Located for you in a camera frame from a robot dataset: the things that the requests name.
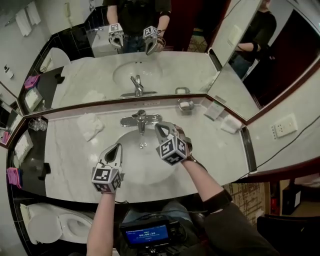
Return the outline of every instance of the toilet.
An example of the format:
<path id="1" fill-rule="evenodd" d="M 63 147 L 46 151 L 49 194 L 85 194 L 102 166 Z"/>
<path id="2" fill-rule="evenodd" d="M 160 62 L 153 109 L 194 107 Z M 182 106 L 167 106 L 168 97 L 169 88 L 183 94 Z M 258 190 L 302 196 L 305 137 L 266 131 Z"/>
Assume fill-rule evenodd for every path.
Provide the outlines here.
<path id="1" fill-rule="evenodd" d="M 59 239 L 87 243 L 93 219 L 80 212 L 48 203 L 21 204 L 21 212 L 33 244 L 50 244 Z"/>

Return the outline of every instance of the marble countertop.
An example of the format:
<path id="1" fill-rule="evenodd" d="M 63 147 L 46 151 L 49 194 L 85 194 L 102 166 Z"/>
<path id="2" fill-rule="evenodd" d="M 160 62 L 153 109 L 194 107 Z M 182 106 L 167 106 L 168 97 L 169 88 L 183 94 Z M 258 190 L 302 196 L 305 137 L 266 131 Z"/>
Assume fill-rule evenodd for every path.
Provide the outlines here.
<path id="1" fill-rule="evenodd" d="M 192 116 L 184 116 L 178 107 L 148 107 L 147 114 L 160 114 L 163 121 L 182 127 L 192 139 L 194 157 L 221 185 L 234 182 L 248 172 L 240 133 L 230 134 L 220 129 L 221 121 L 212 121 L 203 114 L 206 108 L 196 105 Z M 45 158 L 51 174 L 45 179 L 46 196 L 84 203 L 98 203 L 100 193 L 91 184 L 92 168 L 100 153 L 137 127 L 121 127 L 120 119 L 131 116 L 137 109 L 97 114 L 105 128 L 86 142 L 77 125 L 78 116 L 50 120 L 46 132 Z M 157 201 L 196 193 L 197 190 L 181 164 L 161 182 L 146 185 L 126 180 L 117 190 L 116 200 L 130 203 Z"/>
<path id="2" fill-rule="evenodd" d="M 146 92 L 156 91 L 157 95 L 174 94 L 176 88 L 187 87 L 192 93 L 207 92 L 205 88 L 213 81 L 217 71 L 205 53 L 163 51 L 147 56 L 144 52 L 116 54 L 99 58 L 85 58 L 73 61 L 63 68 L 65 80 L 56 88 L 52 108 L 61 108 L 83 103 L 86 94 L 97 91 L 106 100 L 119 99 L 122 94 L 134 93 L 135 87 L 130 76 L 124 73 L 129 86 L 115 82 L 117 68 L 132 63 L 142 62 L 160 70 L 152 82 L 141 78 Z"/>
<path id="3" fill-rule="evenodd" d="M 208 94 L 215 99 L 218 96 L 226 101 L 226 106 L 245 119 L 259 112 L 246 86 L 228 63 L 223 67 Z"/>

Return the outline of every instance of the digital display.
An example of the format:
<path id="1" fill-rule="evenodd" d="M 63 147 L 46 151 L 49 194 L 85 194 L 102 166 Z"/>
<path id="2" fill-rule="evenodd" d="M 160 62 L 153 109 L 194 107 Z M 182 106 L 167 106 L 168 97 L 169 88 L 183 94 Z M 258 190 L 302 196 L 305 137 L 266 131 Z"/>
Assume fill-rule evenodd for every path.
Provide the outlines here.
<path id="1" fill-rule="evenodd" d="M 169 238 L 166 225 L 126 231 L 125 234 L 131 244 L 144 244 Z"/>

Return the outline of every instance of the sleeve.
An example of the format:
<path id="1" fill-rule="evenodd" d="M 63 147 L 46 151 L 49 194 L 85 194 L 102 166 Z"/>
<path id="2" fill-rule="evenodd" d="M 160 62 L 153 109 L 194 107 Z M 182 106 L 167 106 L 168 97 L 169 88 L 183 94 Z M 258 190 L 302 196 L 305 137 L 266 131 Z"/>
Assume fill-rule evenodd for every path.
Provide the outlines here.
<path id="1" fill-rule="evenodd" d="M 171 12 L 171 0 L 155 0 L 155 11 L 157 13 Z"/>
<path id="2" fill-rule="evenodd" d="M 264 49 L 268 45 L 272 36 L 274 35 L 276 27 L 276 19 L 271 14 L 270 21 L 265 23 L 264 27 L 259 31 L 259 33 L 253 39 L 253 41 L 257 43 L 262 49 Z"/>
<path id="3" fill-rule="evenodd" d="M 280 256 L 231 203 L 206 217 L 204 228 L 214 251 L 223 255 Z"/>
<path id="4" fill-rule="evenodd" d="M 103 6 L 117 6 L 118 0 L 103 0 Z"/>

